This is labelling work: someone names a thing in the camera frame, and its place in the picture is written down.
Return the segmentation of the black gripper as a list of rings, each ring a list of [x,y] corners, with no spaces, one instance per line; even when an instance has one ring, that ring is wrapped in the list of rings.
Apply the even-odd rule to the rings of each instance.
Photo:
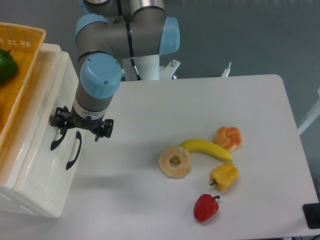
[[[75,111],[69,111],[67,106],[57,107],[54,114],[50,116],[49,124],[60,129],[62,136],[66,135],[68,129],[79,128],[88,130],[95,134],[94,141],[100,138],[110,138],[113,132],[114,120],[102,117],[92,119],[91,116],[80,117]]]

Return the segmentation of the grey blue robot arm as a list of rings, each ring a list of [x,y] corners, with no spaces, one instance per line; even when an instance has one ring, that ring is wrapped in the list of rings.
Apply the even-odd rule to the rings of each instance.
[[[59,107],[50,125],[65,137],[69,129],[109,138],[113,120],[104,119],[122,78],[119,59],[163,55],[180,47],[176,18],[161,0],[82,0],[75,27],[79,82],[71,108]]]

